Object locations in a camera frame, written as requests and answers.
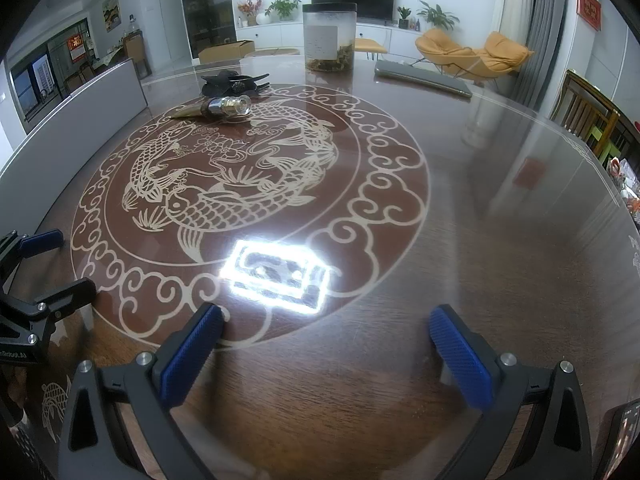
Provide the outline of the grey curtain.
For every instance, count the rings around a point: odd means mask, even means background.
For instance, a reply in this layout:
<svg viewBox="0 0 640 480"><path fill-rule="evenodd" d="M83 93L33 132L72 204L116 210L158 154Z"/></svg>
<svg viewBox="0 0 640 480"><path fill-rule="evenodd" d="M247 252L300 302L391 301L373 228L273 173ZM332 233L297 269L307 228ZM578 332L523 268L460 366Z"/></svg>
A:
<svg viewBox="0 0 640 480"><path fill-rule="evenodd" d="M566 0L535 0L526 46L533 51L523 64L511 93L518 104L539 110L558 56Z"/></svg>

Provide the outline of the orange side table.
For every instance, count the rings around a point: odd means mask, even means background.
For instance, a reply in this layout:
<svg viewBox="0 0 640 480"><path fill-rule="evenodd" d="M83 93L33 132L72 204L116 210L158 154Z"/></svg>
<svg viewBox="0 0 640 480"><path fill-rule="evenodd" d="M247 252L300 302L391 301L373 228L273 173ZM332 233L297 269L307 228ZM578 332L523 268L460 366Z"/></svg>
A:
<svg viewBox="0 0 640 480"><path fill-rule="evenodd" d="M377 61L381 54L386 54L386 47L379 44L377 41L368 38L358 37L355 40L355 51L358 53L364 53L367 58Z"/></svg>

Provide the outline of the black feather hair clip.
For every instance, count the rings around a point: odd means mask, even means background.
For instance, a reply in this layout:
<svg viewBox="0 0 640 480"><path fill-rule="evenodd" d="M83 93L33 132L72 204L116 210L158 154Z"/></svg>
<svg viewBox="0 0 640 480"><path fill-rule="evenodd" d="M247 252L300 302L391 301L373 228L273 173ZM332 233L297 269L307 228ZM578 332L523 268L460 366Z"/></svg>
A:
<svg viewBox="0 0 640 480"><path fill-rule="evenodd" d="M266 81L267 77L268 74L248 76L239 74L235 70L221 70L215 75L203 76L205 84L201 94L206 98L258 96L270 87L270 83Z"/></svg>

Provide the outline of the red wall hanging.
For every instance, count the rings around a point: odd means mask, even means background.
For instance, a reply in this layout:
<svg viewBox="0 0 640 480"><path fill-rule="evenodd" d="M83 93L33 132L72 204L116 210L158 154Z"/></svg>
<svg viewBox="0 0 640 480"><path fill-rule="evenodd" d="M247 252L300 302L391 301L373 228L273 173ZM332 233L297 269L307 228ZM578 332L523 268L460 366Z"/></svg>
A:
<svg viewBox="0 0 640 480"><path fill-rule="evenodd" d="M598 0L577 0L577 14L594 30L600 32L602 6Z"/></svg>

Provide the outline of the orange lounge chair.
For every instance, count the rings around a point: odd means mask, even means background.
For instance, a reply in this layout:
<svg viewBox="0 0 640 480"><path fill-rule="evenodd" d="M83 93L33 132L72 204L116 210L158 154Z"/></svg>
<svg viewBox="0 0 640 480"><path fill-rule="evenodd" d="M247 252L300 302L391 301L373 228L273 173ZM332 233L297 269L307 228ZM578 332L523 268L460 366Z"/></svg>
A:
<svg viewBox="0 0 640 480"><path fill-rule="evenodd" d="M479 49L457 44L439 28L424 32L414 44L421 60L433 64L442 74L474 82L516 73L534 54L500 32L491 32Z"/></svg>

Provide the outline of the dark bookshelf cabinet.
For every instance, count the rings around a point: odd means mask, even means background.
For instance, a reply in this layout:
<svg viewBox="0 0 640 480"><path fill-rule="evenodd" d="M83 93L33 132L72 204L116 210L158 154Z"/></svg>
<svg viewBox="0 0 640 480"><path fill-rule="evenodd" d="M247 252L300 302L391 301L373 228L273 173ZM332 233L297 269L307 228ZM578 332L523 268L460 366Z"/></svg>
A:
<svg viewBox="0 0 640 480"><path fill-rule="evenodd" d="M201 50L235 42L232 0L182 0L192 58Z"/></svg>

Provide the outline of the wooden dining chair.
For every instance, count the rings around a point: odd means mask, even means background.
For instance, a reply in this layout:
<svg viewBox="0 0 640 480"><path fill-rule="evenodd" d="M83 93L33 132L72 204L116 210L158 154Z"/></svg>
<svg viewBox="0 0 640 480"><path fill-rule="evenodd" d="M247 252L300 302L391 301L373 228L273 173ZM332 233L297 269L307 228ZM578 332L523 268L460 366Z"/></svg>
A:
<svg viewBox="0 0 640 480"><path fill-rule="evenodd" d="M584 142L602 165L639 153L639 130L601 90L567 70L551 117Z"/></svg>

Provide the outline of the small potted plant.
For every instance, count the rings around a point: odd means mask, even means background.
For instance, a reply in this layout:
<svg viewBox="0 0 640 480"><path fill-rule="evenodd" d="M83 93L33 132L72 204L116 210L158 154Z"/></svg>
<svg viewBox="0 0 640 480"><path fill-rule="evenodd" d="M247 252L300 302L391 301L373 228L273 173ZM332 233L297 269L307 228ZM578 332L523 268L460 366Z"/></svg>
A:
<svg viewBox="0 0 640 480"><path fill-rule="evenodd" d="M398 27L400 29L408 29L411 9L407 8L406 6L398 6L397 13L398 13Z"/></svg>

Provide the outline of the smartphone with red screen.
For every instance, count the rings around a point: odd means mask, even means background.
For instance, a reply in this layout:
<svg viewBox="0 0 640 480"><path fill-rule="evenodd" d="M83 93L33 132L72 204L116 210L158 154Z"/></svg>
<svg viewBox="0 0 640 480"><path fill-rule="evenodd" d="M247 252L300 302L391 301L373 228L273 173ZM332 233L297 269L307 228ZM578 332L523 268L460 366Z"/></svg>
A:
<svg viewBox="0 0 640 480"><path fill-rule="evenodd" d="M639 400L613 412L601 465L602 479L639 478Z"/></svg>

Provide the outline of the gold tube with cap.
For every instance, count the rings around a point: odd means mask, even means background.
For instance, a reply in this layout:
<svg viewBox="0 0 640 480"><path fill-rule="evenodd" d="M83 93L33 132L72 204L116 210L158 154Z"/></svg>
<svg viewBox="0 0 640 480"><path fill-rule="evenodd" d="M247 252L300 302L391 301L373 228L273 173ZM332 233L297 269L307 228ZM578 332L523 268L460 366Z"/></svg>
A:
<svg viewBox="0 0 640 480"><path fill-rule="evenodd" d="M250 114L252 101L248 96L223 96L188 105L170 114L171 118L243 118Z"/></svg>

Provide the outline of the white standing air conditioner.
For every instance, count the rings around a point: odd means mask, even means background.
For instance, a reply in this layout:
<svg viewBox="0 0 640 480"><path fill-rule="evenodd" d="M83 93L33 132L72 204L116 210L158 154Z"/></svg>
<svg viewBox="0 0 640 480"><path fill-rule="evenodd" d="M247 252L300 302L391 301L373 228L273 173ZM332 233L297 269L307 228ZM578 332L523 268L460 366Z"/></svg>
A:
<svg viewBox="0 0 640 480"><path fill-rule="evenodd" d="M535 0L496 0L491 30L518 44L526 44L534 3Z"/></svg>

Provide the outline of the grey laptop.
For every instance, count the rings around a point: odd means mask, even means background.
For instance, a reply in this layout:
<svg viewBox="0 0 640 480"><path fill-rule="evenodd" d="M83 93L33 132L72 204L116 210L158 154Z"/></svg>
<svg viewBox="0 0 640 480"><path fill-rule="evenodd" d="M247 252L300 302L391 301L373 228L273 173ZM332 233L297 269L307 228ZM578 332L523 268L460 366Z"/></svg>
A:
<svg viewBox="0 0 640 480"><path fill-rule="evenodd" d="M374 66L375 73L384 78L420 84L427 88L471 99L473 93L462 81L430 70L421 70L414 66L396 62L378 60Z"/></svg>

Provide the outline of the large white cardboard box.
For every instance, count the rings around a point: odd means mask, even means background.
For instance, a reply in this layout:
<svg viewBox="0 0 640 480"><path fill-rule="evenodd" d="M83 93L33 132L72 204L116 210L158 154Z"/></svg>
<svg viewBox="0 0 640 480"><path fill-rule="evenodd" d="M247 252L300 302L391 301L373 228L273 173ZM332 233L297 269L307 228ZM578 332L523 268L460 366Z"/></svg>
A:
<svg viewBox="0 0 640 480"><path fill-rule="evenodd" d="M34 232L82 166L147 106L127 60L51 110L1 169L2 231Z"/></svg>

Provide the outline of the clutter of small items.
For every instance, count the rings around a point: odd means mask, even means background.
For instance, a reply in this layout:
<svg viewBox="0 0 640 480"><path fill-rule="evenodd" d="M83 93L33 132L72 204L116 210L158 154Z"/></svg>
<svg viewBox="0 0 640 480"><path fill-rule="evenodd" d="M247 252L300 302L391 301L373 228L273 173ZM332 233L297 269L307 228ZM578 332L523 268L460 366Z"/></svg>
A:
<svg viewBox="0 0 640 480"><path fill-rule="evenodd" d="M638 224L640 222L640 191L639 179L634 170L631 169L626 159L613 157L608 160L606 171L620 192L632 220Z"/></svg>

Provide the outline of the green potted plant right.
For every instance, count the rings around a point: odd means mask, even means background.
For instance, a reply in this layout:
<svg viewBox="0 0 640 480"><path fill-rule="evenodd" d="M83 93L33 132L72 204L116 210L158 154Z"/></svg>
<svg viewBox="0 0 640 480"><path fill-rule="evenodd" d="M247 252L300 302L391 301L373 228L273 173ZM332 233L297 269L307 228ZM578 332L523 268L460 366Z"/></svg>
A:
<svg viewBox="0 0 640 480"><path fill-rule="evenodd" d="M423 18L427 24L431 24L433 27L437 27L443 30L454 30L460 20L451 12L442 10L439 4L431 6L427 2L421 0L421 7L417 16Z"/></svg>

